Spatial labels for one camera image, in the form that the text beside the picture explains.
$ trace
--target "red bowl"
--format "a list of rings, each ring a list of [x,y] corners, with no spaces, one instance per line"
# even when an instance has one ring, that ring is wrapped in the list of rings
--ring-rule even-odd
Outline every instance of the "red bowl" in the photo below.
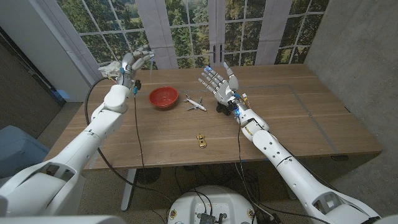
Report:
[[[169,86],[159,87],[149,95],[149,101],[158,108],[171,107],[178,98],[178,91]]]

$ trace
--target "window pane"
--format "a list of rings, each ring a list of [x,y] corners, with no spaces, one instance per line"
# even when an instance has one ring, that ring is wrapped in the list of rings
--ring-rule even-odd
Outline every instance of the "window pane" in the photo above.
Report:
[[[262,18],[264,9],[266,8],[266,0],[248,0],[246,6],[246,18]]]
[[[322,16],[323,15],[307,15],[297,44],[310,45],[312,43],[312,40],[317,33],[319,24],[321,23]]]
[[[275,64],[288,64],[293,48],[279,49],[276,55]]]
[[[224,55],[224,61],[228,64],[228,66],[238,66],[239,54],[226,54]]]
[[[293,53],[292,63],[304,63],[309,47],[296,47]]]
[[[226,0],[225,20],[243,19],[244,0]]]
[[[144,28],[135,0],[112,0],[112,5],[123,29]]]
[[[196,68],[204,68],[204,67],[206,67],[206,65],[210,65],[210,56],[195,58],[195,67]]]
[[[173,28],[172,38],[175,47],[175,54],[179,56],[191,55],[191,40],[188,27]]]
[[[130,43],[132,50],[136,50],[137,48],[148,44],[148,40],[147,40],[147,36],[145,35],[145,31],[126,33],[126,37]]]
[[[243,50],[257,50],[262,21],[249,21],[244,24]]]
[[[192,58],[177,58],[178,68],[193,68]]]
[[[293,0],[289,15],[302,14],[307,11],[310,0]]]
[[[165,3],[170,26],[188,24],[187,8],[184,0],[165,0]]]
[[[107,0],[85,0],[101,31],[120,30]]]
[[[242,53],[241,65],[254,65],[257,52]]]
[[[225,50],[235,52],[241,50],[242,22],[225,24]]]
[[[188,0],[190,23],[208,22],[209,13],[206,0]]]
[[[294,45],[297,34],[302,23],[303,16],[288,18],[285,26],[284,36],[280,42],[280,47]]]
[[[104,37],[118,60],[130,51],[123,34],[104,34]]]
[[[209,26],[192,26],[193,54],[202,55],[209,52]]]
[[[153,70],[157,70],[157,66],[156,66],[156,62],[154,61],[154,64],[152,65],[152,69]],[[145,62],[142,67],[141,70],[150,70],[150,61]]]
[[[97,63],[110,62],[114,60],[111,51],[108,49],[105,41],[100,35],[84,35],[81,36],[81,39],[94,56]]]
[[[329,0],[312,0],[310,12],[325,12]]]
[[[57,0],[57,3],[78,33],[98,31],[81,0]]]

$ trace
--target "concrete wall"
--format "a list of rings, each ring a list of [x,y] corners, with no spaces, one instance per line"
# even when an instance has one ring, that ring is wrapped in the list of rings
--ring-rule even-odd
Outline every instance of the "concrete wall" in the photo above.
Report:
[[[381,215],[398,211],[397,12],[395,0],[330,0],[304,63],[384,146],[334,181]]]
[[[1,1],[0,26],[66,101],[85,99],[88,85],[29,1]]]

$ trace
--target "window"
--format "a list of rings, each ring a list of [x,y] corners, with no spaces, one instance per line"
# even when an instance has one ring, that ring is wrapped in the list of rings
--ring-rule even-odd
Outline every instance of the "window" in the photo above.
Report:
[[[227,0],[225,55],[230,66],[254,65],[266,0]]]
[[[57,0],[99,65],[148,44],[135,0]],[[148,69],[147,62],[142,69]]]
[[[179,68],[209,64],[207,0],[165,0]]]
[[[293,0],[275,64],[304,63],[329,0]]]

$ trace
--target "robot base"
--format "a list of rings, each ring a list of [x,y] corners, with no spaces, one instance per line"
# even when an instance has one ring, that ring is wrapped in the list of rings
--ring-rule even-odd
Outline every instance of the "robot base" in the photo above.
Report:
[[[250,202],[237,192],[221,186],[207,185],[196,188],[197,192],[205,194],[211,201],[196,192],[187,192],[178,198],[170,208],[167,223],[252,223],[254,209]]]

